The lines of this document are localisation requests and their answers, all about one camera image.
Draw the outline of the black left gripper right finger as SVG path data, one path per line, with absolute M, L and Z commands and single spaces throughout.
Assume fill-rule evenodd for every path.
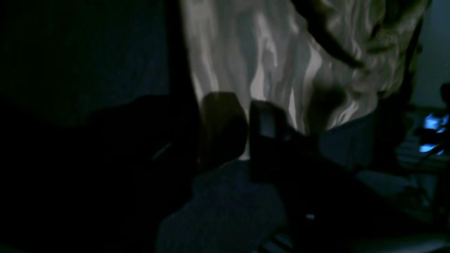
M 414 220 L 312 149 L 283 109 L 250 105 L 250 177 L 274 184 L 296 253 L 443 253 L 449 229 Z

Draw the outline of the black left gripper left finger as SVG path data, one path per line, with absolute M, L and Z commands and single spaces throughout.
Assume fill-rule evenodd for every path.
M 63 127 L 1 96 L 1 252 L 153 253 L 198 173 L 194 100 L 142 96 Z

